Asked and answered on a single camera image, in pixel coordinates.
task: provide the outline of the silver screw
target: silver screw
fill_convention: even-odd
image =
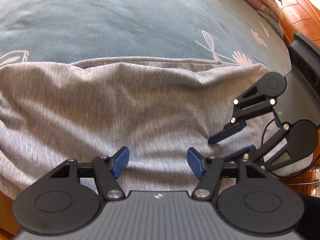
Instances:
[[[107,196],[109,198],[120,198],[122,196],[122,192],[120,190],[110,190]]]
[[[283,126],[283,129],[284,129],[284,130],[286,130],[286,131],[287,131],[287,130],[289,130],[289,128],[290,128],[290,127],[289,127],[289,125],[288,125],[287,123],[286,123],[286,124],[284,124],[284,126]]]
[[[160,199],[160,198],[163,198],[163,195],[160,194],[160,193],[158,193],[158,194],[154,195],[154,197],[155,197],[156,199]]]
[[[197,197],[209,197],[210,195],[210,191],[209,190],[206,190],[206,189],[197,189],[195,191],[195,195]]]

